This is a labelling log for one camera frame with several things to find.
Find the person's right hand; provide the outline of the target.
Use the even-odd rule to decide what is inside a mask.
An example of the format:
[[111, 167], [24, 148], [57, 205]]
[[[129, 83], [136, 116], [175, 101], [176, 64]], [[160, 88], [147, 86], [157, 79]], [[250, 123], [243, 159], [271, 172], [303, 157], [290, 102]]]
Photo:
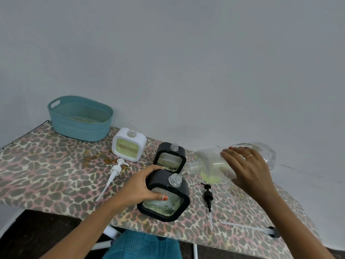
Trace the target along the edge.
[[[252, 153], [252, 169], [250, 170], [233, 170], [236, 179], [232, 181], [252, 197], [257, 203], [270, 202], [279, 197], [270, 170], [263, 157], [254, 149], [247, 148]], [[229, 164], [231, 155], [229, 148], [223, 149], [220, 155]]]

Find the person's left hand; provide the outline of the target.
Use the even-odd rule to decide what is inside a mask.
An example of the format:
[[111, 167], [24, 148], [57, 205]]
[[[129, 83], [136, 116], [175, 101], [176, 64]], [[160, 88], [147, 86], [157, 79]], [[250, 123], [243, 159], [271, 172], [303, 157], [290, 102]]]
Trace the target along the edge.
[[146, 178], [154, 171], [161, 170], [162, 167], [158, 165], [150, 165], [143, 170], [133, 174], [128, 182], [116, 193], [115, 200], [120, 205], [131, 206], [137, 205], [144, 200], [144, 190], [148, 189], [146, 186]]

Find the black square soap dispenser bottle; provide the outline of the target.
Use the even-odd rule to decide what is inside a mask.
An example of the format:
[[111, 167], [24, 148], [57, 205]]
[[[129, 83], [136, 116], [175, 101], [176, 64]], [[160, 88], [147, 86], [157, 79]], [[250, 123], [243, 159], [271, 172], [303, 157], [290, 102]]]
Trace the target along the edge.
[[186, 163], [186, 151], [177, 143], [162, 142], [156, 151], [153, 164], [170, 173], [179, 174]]
[[181, 175], [167, 170], [155, 170], [146, 178], [152, 192], [168, 197], [165, 201], [146, 200], [137, 204], [138, 210], [161, 222], [176, 221], [190, 205], [188, 183]]

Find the clear plastic bottle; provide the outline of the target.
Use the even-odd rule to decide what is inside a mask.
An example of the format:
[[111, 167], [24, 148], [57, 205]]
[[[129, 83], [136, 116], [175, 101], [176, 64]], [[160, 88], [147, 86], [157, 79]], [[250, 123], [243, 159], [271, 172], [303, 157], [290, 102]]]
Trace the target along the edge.
[[[239, 143], [232, 146], [248, 147], [256, 150], [263, 157], [269, 169], [274, 169], [276, 152], [270, 146], [260, 142]], [[222, 147], [215, 147], [196, 151], [194, 161], [186, 164], [182, 174], [199, 175], [208, 184], [236, 179], [235, 172], [220, 155], [221, 150]]]

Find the person's left forearm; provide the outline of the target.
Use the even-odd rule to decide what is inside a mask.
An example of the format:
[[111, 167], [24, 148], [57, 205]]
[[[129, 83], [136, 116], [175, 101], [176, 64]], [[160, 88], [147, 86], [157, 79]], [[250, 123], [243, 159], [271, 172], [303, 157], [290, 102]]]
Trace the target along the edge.
[[40, 259], [84, 259], [114, 216], [128, 206], [123, 199], [111, 197]]

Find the person's right forearm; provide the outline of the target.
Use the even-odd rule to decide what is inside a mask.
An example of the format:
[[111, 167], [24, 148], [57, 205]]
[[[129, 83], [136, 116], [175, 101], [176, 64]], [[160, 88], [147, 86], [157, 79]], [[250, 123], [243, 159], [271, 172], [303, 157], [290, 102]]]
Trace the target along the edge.
[[294, 259], [333, 259], [320, 240], [297, 218], [276, 191], [257, 200], [266, 212]]

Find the white pump dispenser head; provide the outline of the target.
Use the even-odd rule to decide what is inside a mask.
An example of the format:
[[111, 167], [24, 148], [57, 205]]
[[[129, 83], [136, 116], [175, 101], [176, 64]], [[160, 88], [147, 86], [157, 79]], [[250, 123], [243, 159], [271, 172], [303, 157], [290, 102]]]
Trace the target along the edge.
[[118, 158], [117, 159], [117, 164], [114, 165], [111, 170], [110, 170], [110, 176], [109, 179], [106, 183], [106, 186], [104, 187], [104, 189], [102, 190], [101, 194], [98, 196], [98, 198], [96, 199], [96, 202], [99, 202], [100, 199], [103, 197], [105, 191], [107, 190], [107, 188], [110, 186], [110, 183], [112, 183], [112, 181], [114, 180], [115, 177], [117, 177], [121, 172], [122, 172], [122, 165], [126, 165], [126, 166], [130, 166], [128, 163], [126, 163], [122, 158]]

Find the black pump dispenser head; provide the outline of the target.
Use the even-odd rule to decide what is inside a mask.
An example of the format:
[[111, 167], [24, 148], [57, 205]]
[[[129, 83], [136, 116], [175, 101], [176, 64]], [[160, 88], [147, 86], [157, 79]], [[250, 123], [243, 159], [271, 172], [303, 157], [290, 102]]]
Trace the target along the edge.
[[260, 227], [245, 226], [245, 225], [241, 225], [241, 224], [237, 224], [237, 223], [231, 223], [231, 222], [225, 222], [225, 221], [220, 221], [220, 223], [223, 225], [236, 226], [236, 227], [241, 227], [241, 228], [250, 229], [250, 230], [254, 230], [254, 231], [260, 231], [260, 232], [263, 232], [263, 233], [269, 235], [272, 238], [280, 238], [281, 237], [279, 231], [273, 226], [270, 226], [268, 228], [260, 228]]
[[210, 224], [210, 230], [213, 231], [213, 220], [212, 220], [212, 201], [213, 201], [213, 193], [211, 192], [211, 185], [206, 183], [201, 183], [201, 185], [204, 186], [205, 192], [204, 192], [204, 200], [206, 202], [207, 211], [208, 211], [208, 218], [209, 218], [209, 224]]

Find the teal clothing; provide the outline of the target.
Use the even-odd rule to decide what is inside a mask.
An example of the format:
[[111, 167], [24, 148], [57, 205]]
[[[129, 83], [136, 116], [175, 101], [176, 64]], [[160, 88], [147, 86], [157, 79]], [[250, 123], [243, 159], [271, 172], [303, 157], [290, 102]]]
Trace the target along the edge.
[[183, 259], [177, 240], [126, 230], [102, 259]]

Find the white square soap dispenser bottle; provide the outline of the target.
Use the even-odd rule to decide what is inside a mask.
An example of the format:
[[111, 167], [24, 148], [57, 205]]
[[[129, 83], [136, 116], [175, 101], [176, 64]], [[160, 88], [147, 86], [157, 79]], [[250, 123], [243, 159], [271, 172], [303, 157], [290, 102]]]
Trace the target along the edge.
[[146, 136], [133, 129], [121, 128], [112, 141], [112, 152], [124, 160], [137, 162], [143, 154]]

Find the teal plastic woven basket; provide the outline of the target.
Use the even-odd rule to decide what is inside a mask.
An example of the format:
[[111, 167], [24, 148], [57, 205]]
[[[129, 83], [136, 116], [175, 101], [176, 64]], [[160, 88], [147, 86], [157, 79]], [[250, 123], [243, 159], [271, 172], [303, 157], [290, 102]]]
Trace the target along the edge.
[[110, 131], [113, 109], [81, 96], [62, 96], [47, 105], [54, 130], [86, 142], [104, 139]]

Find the leopard print ironing board cover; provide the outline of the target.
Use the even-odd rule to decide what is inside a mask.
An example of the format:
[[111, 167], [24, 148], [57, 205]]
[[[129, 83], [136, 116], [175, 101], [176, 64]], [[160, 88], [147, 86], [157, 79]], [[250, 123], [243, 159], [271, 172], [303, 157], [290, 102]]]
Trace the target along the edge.
[[[111, 151], [118, 128], [103, 140], [84, 142], [56, 133], [51, 122], [16, 140], [0, 152], [0, 204], [85, 219], [103, 203], [96, 202], [117, 157]], [[190, 205], [174, 222], [160, 222], [127, 208], [110, 222], [120, 228], [177, 239], [267, 259], [292, 259], [282, 238], [243, 227], [273, 226], [262, 208], [230, 181], [212, 184], [212, 220], [204, 201], [205, 181], [183, 177]]]

